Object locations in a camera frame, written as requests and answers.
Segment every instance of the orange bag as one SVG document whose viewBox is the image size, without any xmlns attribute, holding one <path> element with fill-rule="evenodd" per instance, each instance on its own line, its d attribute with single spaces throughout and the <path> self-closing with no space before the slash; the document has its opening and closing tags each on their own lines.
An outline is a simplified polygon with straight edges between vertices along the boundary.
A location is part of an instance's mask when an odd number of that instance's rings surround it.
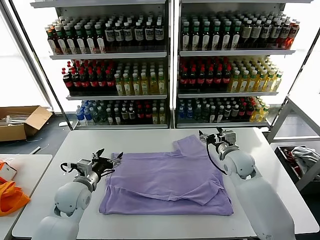
<svg viewBox="0 0 320 240">
<path fill-rule="evenodd" d="M 0 185 L 0 217 L 11 214 L 30 201 L 14 181 Z"/>
</svg>

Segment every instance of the open cardboard box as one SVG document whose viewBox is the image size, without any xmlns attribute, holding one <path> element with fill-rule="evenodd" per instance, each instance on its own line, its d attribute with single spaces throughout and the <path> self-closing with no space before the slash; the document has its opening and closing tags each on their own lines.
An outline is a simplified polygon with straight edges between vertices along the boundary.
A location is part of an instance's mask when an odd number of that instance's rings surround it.
<svg viewBox="0 0 320 240">
<path fill-rule="evenodd" d="M 0 142 L 24 140 L 33 136 L 51 117 L 52 113 L 41 106 L 9 106 L 0 107 L 0 119 L 14 113 L 31 114 L 24 124 L 13 126 L 0 126 Z"/>
</svg>

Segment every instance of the white shelf panel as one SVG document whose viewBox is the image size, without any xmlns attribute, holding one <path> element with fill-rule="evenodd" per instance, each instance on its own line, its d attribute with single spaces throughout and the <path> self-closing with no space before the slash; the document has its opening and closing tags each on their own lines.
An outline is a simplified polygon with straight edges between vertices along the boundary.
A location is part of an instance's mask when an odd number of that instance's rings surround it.
<svg viewBox="0 0 320 240">
<path fill-rule="evenodd" d="M 166 99 L 167 95 L 139 95 L 139 96 L 67 96 L 68 100 L 139 100 L 139 99 Z"/>
<path fill-rule="evenodd" d="M 179 93 L 180 99 L 221 98 L 221 97 L 256 97 L 275 96 L 278 92 L 216 92 L 216 93 Z"/>
<path fill-rule="evenodd" d="M 166 51 L 51 55 L 52 60 L 165 58 Z"/>
<path fill-rule="evenodd" d="M 30 5 L 35 9 L 40 9 L 112 5 L 164 4 L 165 2 L 166 0 L 47 0 L 31 2 Z"/>
<path fill-rule="evenodd" d="M 295 50 L 216 50 L 216 51 L 180 51 L 181 57 L 196 56 L 259 56 L 259 55 L 291 55 Z"/>
</svg>

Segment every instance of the white table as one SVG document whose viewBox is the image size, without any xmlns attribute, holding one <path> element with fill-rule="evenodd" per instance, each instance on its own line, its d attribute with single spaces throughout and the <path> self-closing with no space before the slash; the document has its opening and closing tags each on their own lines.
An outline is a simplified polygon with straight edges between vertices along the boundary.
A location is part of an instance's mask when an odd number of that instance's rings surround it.
<svg viewBox="0 0 320 240">
<path fill-rule="evenodd" d="M 12 158 L 9 162 L 10 166 L 17 170 L 13 181 L 17 187 L 21 187 L 22 191 L 31 197 L 41 177 L 47 169 L 52 155 L 19 155 L 19 154 L 0 154 L 0 159 Z M 7 216 L 0 217 L 0 240 L 9 239 L 11 230 L 19 218 L 23 208 L 15 211 Z"/>
<path fill-rule="evenodd" d="M 216 133 L 216 129 L 201 129 Z M 319 225 L 299 194 L 285 169 L 277 159 L 263 134 L 257 128 L 235 128 L 237 144 L 255 158 L 256 165 L 272 184 L 291 213 L 295 233 L 314 233 Z M 39 222 L 46 217 L 54 203 L 57 189 L 74 179 L 74 173 L 62 175 L 62 162 L 90 159 L 91 154 L 105 148 L 103 156 L 112 152 L 143 153 L 168 152 L 172 142 L 189 135 L 198 135 L 198 129 L 145 129 L 145 130 L 77 130 L 66 137 L 61 148 L 16 223 L 12 235 L 30 238 Z M 231 180 L 224 176 L 224 185 L 232 200 L 234 214 L 215 215 L 103 215 L 99 206 L 105 194 L 105 180 L 92 194 L 89 207 L 80 222 L 78 239 L 133 240 L 133 239 L 232 239 L 256 236 L 235 193 Z"/>
</svg>

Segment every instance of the purple t-shirt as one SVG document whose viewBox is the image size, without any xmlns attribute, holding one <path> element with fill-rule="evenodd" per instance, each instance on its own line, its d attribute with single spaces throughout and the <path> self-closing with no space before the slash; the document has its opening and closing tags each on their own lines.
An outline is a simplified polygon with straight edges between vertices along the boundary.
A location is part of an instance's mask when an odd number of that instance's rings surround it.
<svg viewBox="0 0 320 240">
<path fill-rule="evenodd" d="M 195 135 L 175 151 L 126 153 L 106 179 L 102 214 L 222 215 L 233 213 L 222 174 Z"/>
</svg>

